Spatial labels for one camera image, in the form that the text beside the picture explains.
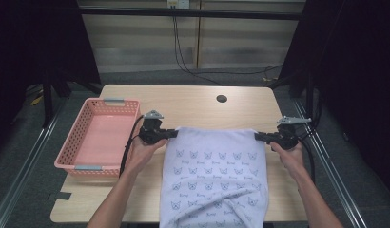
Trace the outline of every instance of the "pink basket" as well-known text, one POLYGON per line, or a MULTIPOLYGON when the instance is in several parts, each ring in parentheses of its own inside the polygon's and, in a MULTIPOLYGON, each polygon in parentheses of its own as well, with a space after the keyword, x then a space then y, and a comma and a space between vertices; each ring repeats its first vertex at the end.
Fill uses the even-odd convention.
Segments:
POLYGON ((89 98, 55 161, 71 175, 118 176, 139 101, 89 98))

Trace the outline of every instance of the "person's left hand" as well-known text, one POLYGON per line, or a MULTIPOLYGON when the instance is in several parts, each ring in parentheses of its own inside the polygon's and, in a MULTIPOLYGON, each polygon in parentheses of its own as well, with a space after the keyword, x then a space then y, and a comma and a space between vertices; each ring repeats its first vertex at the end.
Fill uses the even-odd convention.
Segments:
POLYGON ((155 144, 145 144, 139 137, 136 137, 132 142, 132 151, 127 156, 125 168, 139 173, 150 161, 154 152, 167 142, 168 140, 160 140, 155 144))

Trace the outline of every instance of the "metal rail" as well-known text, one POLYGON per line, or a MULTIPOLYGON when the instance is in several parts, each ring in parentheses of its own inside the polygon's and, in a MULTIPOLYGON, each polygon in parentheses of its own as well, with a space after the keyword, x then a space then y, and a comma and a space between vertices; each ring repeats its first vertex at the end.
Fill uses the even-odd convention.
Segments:
POLYGON ((14 206, 19 200, 24 190, 24 187, 29 179, 29 176, 31 175, 33 168, 35 167, 35 164, 38 162, 42 150, 53 131, 53 128, 56 126, 59 113, 65 106, 66 100, 67 99, 61 100, 61 103, 59 104, 52 120, 49 122, 47 127, 41 130, 37 141, 30 150, 29 155, 27 156, 26 161, 18 172, 15 180, 11 184, 8 193, 0 202, 0 228, 5 227, 6 223, 8 222, 11 212, 13 211, 14 206))
MULTIPOLYGON (((300 117, 305 118, 305 109, 302 103, 298 100, 294 100, 294 105, 300 117)), ((335 167, 334 163, 331 161, 331 157, 329 156, 327 150, 325 149, 325 146, 323 145, 320 136, 316 131, 313 131, 308 124, 305 124, 304 126, 307 132, 313 132, 311 134, 310 141, 312 142, 314 148, 316 149, 317 156, 322 162, 322 166, 325 169, 329 179, 331 180, 331 183, 334 186, 335 191, 337 192, 341 200, 341 203, 343 205, 343 208, 345 209, 347 216, 352 222, 353 227, 357 227, 357 228, 367 227, 357 204, 352 199, 351 195, 349 194, 349 191, 347 190, 346 186, 344 185, 341 179, 340 174, 338 173, 337 168, 335 167)))
POLYGON ((91 15, 132 15, 132 16, 174 16, 174 17, 211 17, 211 18, 243 18, 265 20, 302 19, 298 12, 266 12, 266 11, 240 11, 240 10, 214 10, 214 9, 162 9, 162 8, 108 8, 108 7, 29 7, 34 12, 76 13, 91 15))

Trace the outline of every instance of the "wooden table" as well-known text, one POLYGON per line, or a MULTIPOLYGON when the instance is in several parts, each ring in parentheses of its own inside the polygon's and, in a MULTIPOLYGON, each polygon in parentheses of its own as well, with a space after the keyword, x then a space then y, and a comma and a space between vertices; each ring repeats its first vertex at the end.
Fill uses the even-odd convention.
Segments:
MULTIPOLYGON (((175 85, 106 85, 103 98, 140 101, 142 114, 155 109, 162 113, 162 128, 193 126, 210 129, 252 128, 275 132, 281 111, 269 88, 175 85), (225 95, 227 101, 217 101, 225 95)), ((160 148, 140 173, 129 198, 123 221, 158 222, 162 169, 166 148, 160 148)), ((265 221, 306 220, 296 183, 289 177, 279 156, 266 147, 269 206, 265 221)), ((51 212, 54 222, 88 222, 111 190, 115 179, 76 178, 68 175, 51 212)))

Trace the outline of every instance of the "white towel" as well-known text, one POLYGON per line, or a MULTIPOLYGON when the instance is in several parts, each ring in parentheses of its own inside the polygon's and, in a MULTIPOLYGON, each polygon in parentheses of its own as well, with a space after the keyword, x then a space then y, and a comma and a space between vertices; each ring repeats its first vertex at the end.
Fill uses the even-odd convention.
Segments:
POLYGON ((178 130, 166 148, 160 227, 262 228, 268 186, 256 131, 178 130))

